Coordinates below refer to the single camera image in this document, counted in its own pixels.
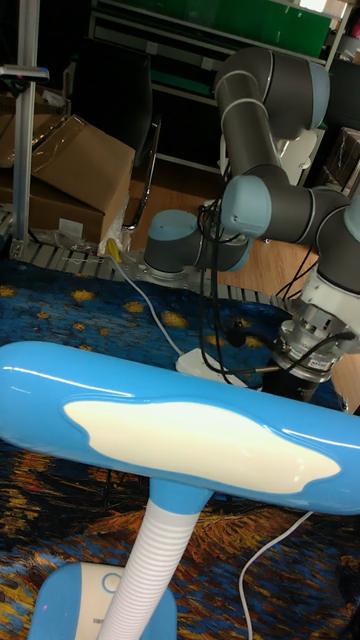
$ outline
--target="cardboard box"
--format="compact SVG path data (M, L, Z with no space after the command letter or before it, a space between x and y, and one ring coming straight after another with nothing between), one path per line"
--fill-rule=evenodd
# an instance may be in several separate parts
M64 120L55 114L35 114L32 145L44 141ZM0 115L0 167L12 167L15 159L15 117L11 113Z
M31 173L101 211L109 228L127 197L135 151L72 116L32 156Z
M47 113L49 115L56 113L59 115L64 114L66 110L66 104L61 107L58 105L49 104L48 100L43 98L43 94L45 92L46 95L46 91L48 91L50 94L55 94L55 96L57 97L62 96L62 91L58 91L57 89L47 89L46 85L40 85L36 87L34 113ZM16 98L14 98L14 96L9 91L0 93L0 116L4 114L14 114L15 107Z
M98 244L128 196L134 155L77 116L63 122L33 152L30 228ZM11 201L12 171L0 170L0 202Z
M327 167L321 167L315 186L331 187L335 191L342 191L341 184L336 180Z
M11 169L0 169L0 202L11 204L13 178ZM108 227L105 216L86 204L32 178L30 186L30 229L71 230L74 238L99 244Z
M360 161L360 131L343 127L326 163L327 169L346 187Z

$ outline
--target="white plug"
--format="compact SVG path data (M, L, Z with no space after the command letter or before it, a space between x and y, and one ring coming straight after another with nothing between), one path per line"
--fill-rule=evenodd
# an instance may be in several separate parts
M209 363L213 367L216 367L217 369L220 368L219 363L216 360L214 360L214 358L212 358L208 354L206 354L206 356ZM223 375L221 373L216 373L215 371L212 371L205 364L201 354L201 349L193 349L188 353L184 353L184 355L180 356L180 358L177 360L175 366L176 366L176 370L179 371L179 373L187 373L190 376L196 376L197 378L206 378L207 380L217 380L217 382L223 382L224 384L226 384L223 378ZM229 375L227 376L227 378L229 379L231 384L237 387L247 386L244 382L239 380L239 378L237 378L234 375Z

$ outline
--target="lamp base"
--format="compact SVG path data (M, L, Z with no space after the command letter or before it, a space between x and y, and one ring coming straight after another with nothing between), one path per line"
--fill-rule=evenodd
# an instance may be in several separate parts
M45 580L36 601L28 640L96 640L124 569L74 562ZM167 589L141 640L176 640L175 598Z

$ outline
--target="chair leg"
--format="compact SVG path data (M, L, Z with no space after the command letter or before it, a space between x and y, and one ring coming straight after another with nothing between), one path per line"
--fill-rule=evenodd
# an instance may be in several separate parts
M147 169L147 172L146 172L144 191L143 191L143 194L141 196L141 200L139 202L138 208L136 209L136 213L135 213L132 221L130 222L130 224L124 224L123 225L123 229L128 229L129 231L133 231L138 226L140 218L142 216L142 213L143 213L143 211L145 209L145 205L146 205L146 203L148 201L149 193L150 193L150 185L151 185L151 180L152 180L153 173L154 173L155 160L156 160L157 148L158 148L158 143L159 143L161 120L159 120L159 122L157 124L152 123L152 126L155 127L155 134L154 134L154 140L153 140L153 143L152 143L152 147L150 149L150 162L149 162L148 169Z

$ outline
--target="blue desk lamp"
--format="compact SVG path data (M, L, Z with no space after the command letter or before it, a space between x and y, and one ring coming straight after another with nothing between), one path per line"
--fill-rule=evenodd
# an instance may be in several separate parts
M360 513L355 416L54 344L0 349L0 436L150 477L125 570L73 563L43 584L29 640L175 640L167 589L214 491Z

